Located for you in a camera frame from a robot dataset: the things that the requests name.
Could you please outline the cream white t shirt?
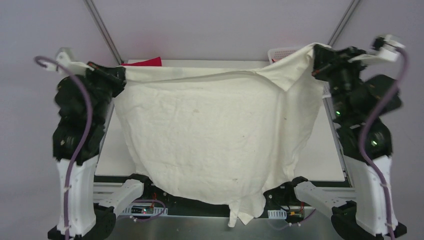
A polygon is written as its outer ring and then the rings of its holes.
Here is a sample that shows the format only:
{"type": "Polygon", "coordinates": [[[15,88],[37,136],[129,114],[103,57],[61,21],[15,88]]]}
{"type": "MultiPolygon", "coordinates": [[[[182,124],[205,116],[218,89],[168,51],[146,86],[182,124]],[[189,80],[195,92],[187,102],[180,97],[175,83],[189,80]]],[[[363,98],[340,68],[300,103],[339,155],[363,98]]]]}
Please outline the cream white t shirt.
{"type": "Polygon", "coordinates": [[[341,180],[315,43],[261,68],[117,66],[114,99],[136,173],[167,193],[229,207],[229,227],[298,176],[341,180]]]}

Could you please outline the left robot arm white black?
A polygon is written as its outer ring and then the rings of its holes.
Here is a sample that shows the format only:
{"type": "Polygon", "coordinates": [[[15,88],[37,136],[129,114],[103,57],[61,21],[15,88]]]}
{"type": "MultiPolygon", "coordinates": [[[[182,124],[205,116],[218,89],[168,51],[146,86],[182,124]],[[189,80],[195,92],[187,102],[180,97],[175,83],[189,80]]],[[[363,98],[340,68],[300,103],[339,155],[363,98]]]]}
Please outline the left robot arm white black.
{"type": "Polygon", "coordinates": [[[67,47],[54,59],[37,56],[35,62],[60,74],[54,101],[59,123],[52,135],[52,155],[59,172],[61,210],[50,240],[104,240],[117,217],[134,202],[152,198],[152,181],[131,174],[111,196],[94,201],[95,172],[106,133],[109,107],[127,83],[123,66],[104,67],[79,62],[67,47]]]}

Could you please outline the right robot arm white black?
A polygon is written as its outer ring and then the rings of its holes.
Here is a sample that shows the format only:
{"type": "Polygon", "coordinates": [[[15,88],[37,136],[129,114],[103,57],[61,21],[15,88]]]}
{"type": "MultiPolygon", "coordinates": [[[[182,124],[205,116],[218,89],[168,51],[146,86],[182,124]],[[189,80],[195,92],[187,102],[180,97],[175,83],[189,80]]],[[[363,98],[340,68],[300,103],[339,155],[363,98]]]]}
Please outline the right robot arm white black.
{"type": "Polygon", "coordinates": [[[305,206],[331,221],[344,240],[392,240],[407,233],[396,218],[390,186],[393,144],[380,116],[399,109],[399,84],[409,60],[404,45],[392,34],[373,40],[371,51],[350,46],[334,50],[313,46],[312,77],[329,85],[335,130],[354,200],[343,200],[316,187],[303,176],[282,184],[273,200],[290,225],[308,219],[305,206]]]}

